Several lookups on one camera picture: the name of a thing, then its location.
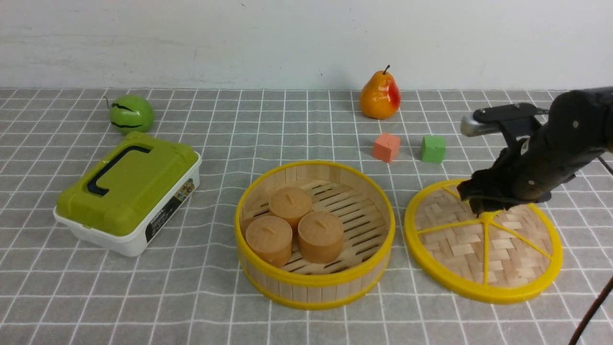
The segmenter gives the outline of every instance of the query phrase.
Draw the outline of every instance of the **black cable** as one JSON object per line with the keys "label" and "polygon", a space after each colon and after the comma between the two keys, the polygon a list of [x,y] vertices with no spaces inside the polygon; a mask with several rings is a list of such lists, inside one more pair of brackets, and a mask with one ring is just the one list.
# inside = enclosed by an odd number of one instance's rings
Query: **black cable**
{"label": "black cable", "polygon": [[[613,169],[611,168],[611,166],[609,166],[602,157],[598,157],[598,160],[600,161],[600,163],[602,163],[604,168],[609,171],[609,174],[613,176]],[[613,277],[611,277],[607,285],[604,286],[603,290],[600,292],[600,294],[598,295],[594,303],[592,303],[589,309],[587,309],[585,316],[583,317],[583,319],[581,319],[581,322],[579,322],[579,325],[577,326],[577,329],[575,329],[575,332],[573,333],[573,337],[571,338],[571,341],[568,343],[568,345],[577,345],[577,342],[579,342],[579,338],[581,337],[581,334],[587,327],[587,324],[590,323],[590,321],[592,320],[592,317],[594,316],[594,314],[596,314],[600,306],[603,305],[604,301],[607,299],[607,297],[609,296],[612,290],[613,290]]]}

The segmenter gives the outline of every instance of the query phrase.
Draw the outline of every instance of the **green cube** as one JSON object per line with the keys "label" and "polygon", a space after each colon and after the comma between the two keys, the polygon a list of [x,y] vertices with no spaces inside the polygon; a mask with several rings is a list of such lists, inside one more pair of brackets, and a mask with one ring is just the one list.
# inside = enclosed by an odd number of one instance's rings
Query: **green cube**
{"label": "green cube", "polygon": [[422,139],[422,161],[442,163],[445,158],[445,138],[442,136],[424,136]]}

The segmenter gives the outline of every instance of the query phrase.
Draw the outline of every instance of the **yellow rim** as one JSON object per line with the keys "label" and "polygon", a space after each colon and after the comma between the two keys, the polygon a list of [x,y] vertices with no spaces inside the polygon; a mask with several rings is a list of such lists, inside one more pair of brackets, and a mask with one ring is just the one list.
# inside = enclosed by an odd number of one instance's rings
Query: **yellow rim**
{"label": "yellow rim", "polygon": [[[472,300],[477,300],[485,303],[495,303],[495,304],[511,304],[511,303],[519,303],[523,301],[527,301],[538,296],[543,290],[547,289],[548,286],[553,283],[555,278],[557,277],[560,269],[562,268],[562,243],[558,236],[558,233],[553,225],[553,223],[547,218],[547,215],[540,210],[534,204],[527,205],[545,224],[549,236],[551,238],[552,244],[552,254],[549,255],[544,253],[545,256],[550,258],[550,265],[547,267],[547,270],[537,279],[531,281],[526,285],[522,285],[520,287],[494,287],[487,284],[478,284],[473,281],[466,280],[452,271],[448,270],[441,263],[436,261],[429,253],[428,250],[423,246],[419,239],[419,235],[424,231],[417,231],[415,229],[415,215],[420,204],[425,200],[425,198],[440,189],[443,189],[454,196],[458,197],[456,193],[451,191],[448,186],[458,185],[462,180],[447,180],[442,182],[437,182],[435,184],[429,185],[428,187],[421,190],[417,195],[411,200],[409,206],[406,208],[405,212],[405,239],[406,243],[411,251],[413,257],[421,265],[423,270],[428,273],[432,278],[438,281],[441,285],[445,286],[447,289],[464,296],[466,298],[470,298]],[[469,224],[469,223],[482,223],[484,225],[484,256],[488,257],[489,254],[489,243],[488,243],[488,234],[489,227],[497,227],[501,228],[501,230],[507,231],[508,229],[502,228],[500,225],[493,222],[493,217],[495,214],[487,214],[480,220],[472,220],[467,222],[456,223],[456,225],[460,224]],[[446,227],[435,227],[427,229],[426,232],[436,231]],[[543,251],[540,248],[537,248],[527,239],[518,236],[519,234],[515,233],[517,238],[532,246],[537,251],[543,254]],[[487,272],[488,272],[488,263],[489,260],[484,260],[484,282],[487,282]]]}
{"label": "yellow rim", "polygon": [[249,280],[249,282],[253,285],[253,287],[256,288],[257,291],[259,291],[261,294],[263,294],[265,297],[271,299],[272,301],[279,303],[283,306],[289,307],[289,308],[294,308],[294,309],[302,309],[302,310],[326,310],[326,309],[334,309],[334,308],[338,308],[347,304],[350,304],[352,302],[357,301],[358,299],[362,298],[364,295],[366,295],[370,290],[372,290],[381,280],[381,277],[383,276],[383,274],[385,273],[385,267],[387,267],[387,264],[389,263],[389,257],[386,259],[386,262],[384,264],[384,269],[381,270],[381,273],[379,273],[379,275],[376,277],[376,279],[368,286],[366,286],[364,289],[362,289],[360,292],[358,292],[355,295],[351,295],[347,298],[344,298],[342,300],[335,300],[335,301],[331,301],[331,302],[323,302],[323,303],[310,303],[310,302],[296,302],[296,301],[291,301],[291,300],[286,300],[284,298],[281,298],[277,295],[273,295],[270,292],[268,292],[268,290],[266,290],[265,288],[263,288],[260,284],[258,284],[255,279],[253,279],[253,277],[251,277],[249,275],[249,273],[247,272],[247,270],[245,269],[245,263],[243,263],[243,260],[239,259],[241,267],[243,268],[243,272],[245,274],[245,276],[247,277],[247,280]]}
{"label": "yellow rim", "polygon": [[[277,173],[278,171],[281,171],[287,168],[291,168],[293,166],[301,166],[301,165],[327,165],[327,166],[334,166],[336,168],[345,169],[347,171],[350,171],[360,176],[365,181],[367,181],[373,188],[375,188],[375,190],[379,193],[380,197],[383,198],[386,204],[388,217],[390,220],[388,234],[387,234],[387,238],[381,245],[381,248],[368,260],[364,261],[358,266],[352,267],[350,269],[346,269],[342,272],[307,276],[304,274],[297,274],[297,273],[283,271],[282,269],[269,265],[268,263],[260,259],[251,250],[251,248],[249,248],[249,245],[247,245],[247,242],[245,241],[245,239],[243,238],[240,232],[240,214],[241,214],[243,203],[245,202],[245,199],[251,193],[253,188],[255,188],[257,184],[259,184],[262,180],[264,180],[268,176],[271,176]],[[396,229],[396,225],[395,225],[394,211],[392,209],[391,203],[387,199],[387,196],[385,195],[383,190],[372,179],[370,179],[370,177],[362,174],[360,171],[350,166],[346,166],[346,165],[339,164],[339,163],[332,162],[332,161],[319,161],[319,160],[297,161],[297,162],[282,165],[275,169],[270,170],[264,175],[261,175],[260,177],[258,177],[247,188],[247,190],[245,190],[240,200],[238,201],[236,213],[234,214],[234,236],[237,239],[237,247],[238,247],[238,250],[245,255],[247,260],[249,260],[249,262],[251,262],[259,271],[262,271],[267,276],[272,276],[275,279],[281,282],[284,282],[286,284],[301,285],[305,287],[325,287],[325,286],[330,286],[330,285],[335,285],[335,284],[343,284],[345,282],[352,281],[353,279],[363,276],[364,272],[369,272],[370,270],[374,269],[375,266],[378,265],[381,262],[381,260],[383,260],[383,258],[388,253],[388,251],[391,250],[392,242],[394,240],[395,229]]]}

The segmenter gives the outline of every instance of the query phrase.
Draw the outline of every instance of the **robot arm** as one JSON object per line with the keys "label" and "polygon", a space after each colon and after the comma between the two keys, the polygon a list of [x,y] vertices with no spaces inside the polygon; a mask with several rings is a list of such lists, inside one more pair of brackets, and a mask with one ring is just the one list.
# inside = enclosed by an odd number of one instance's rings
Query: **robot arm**
{"label": "robot arm", "polygon": [[[542,114],[549,115],[544,125],[535,118]],[[457,187],[476,215],[548,201],[576,171],[613,152],[613,87],[562,93],[549,110],[518,103],[479,109],[462,120],[465,136],[500,132],[507,148]]]}

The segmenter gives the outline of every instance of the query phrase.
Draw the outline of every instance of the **red-orange pear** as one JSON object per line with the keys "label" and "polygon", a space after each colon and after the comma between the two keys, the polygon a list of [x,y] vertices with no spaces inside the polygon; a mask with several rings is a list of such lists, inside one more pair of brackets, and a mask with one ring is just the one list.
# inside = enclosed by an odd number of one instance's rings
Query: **red-orange pear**
{"label": "red-orange pear", "polygon": [[400,89],[394,77],[387,71],[376,71],[360,94],[360,108],[367,117],[385,120],[400,108]]}

